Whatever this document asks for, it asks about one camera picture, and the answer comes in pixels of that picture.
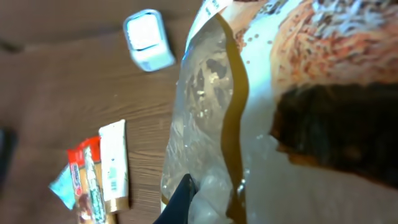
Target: white tube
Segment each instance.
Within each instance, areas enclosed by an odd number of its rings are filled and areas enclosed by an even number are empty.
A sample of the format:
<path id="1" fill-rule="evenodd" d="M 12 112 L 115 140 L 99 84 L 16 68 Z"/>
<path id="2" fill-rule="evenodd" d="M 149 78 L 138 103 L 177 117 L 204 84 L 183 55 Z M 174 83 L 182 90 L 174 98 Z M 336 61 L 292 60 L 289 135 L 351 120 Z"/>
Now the white tube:
<path id="1" fill-rule="evenodd" d="M 99 129 L 103 195 L 108 213 L 129 209 L 125 124 L 122 119 Z"/>

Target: wooden table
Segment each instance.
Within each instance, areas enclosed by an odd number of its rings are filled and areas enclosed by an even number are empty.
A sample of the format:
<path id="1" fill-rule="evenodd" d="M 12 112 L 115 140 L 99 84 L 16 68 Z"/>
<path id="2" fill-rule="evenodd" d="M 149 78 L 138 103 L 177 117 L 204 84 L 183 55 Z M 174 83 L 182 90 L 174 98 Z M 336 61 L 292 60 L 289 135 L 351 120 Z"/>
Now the wooden table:
<path id="1" fill-rule="evenodd" d="M 180 61 L 193 16 L 166 22 Z M 76 223 L 48 188 L 67 164 L 66 150 L 105 124 L 127 120 L 132 208 L 120 223 L 152 223 L 180 65 L 155 73 L 131 61 L 122 32 L 0 55 L 0 126 L 19 137 L 1 223 Z"/>

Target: plastic bag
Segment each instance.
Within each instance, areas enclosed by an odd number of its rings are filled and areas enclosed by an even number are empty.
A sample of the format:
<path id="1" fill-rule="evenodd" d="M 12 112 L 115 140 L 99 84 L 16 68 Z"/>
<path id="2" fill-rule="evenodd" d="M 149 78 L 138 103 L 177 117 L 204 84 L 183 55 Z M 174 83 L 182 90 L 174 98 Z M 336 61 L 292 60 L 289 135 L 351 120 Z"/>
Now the plastic bag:
<path id="1" fill-rule="evenodd" d="M 397 2 L 219 10 L 188 40 L 162 201 L 191 173 L 189 223 L 398 222 Z"/>

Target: white toothpaste tube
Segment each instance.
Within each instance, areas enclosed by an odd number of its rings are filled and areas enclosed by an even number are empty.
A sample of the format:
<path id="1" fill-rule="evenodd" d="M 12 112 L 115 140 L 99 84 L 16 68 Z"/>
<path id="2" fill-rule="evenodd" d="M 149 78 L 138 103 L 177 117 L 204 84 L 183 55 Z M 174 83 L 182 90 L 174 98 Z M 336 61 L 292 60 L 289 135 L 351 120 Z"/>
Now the white toothpaste tube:
<path id="1" fill-rule="evenodd" d="M 122 119 L 99 129 L 103 195 L 108 213 L 129 209 L 125 124 Z"/>

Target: cream tube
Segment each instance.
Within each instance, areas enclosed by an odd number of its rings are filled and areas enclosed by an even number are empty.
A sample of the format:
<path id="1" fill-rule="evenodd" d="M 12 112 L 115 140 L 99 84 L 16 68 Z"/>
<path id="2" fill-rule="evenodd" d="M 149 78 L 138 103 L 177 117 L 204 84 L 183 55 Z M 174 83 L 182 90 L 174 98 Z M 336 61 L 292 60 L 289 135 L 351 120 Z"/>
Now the cream tube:
<path id="1" fill-rule="evenodd" d="M 108 213 L 129 209 L 125 124 L 122 119 L 99 129 L 103 195 Z"/>

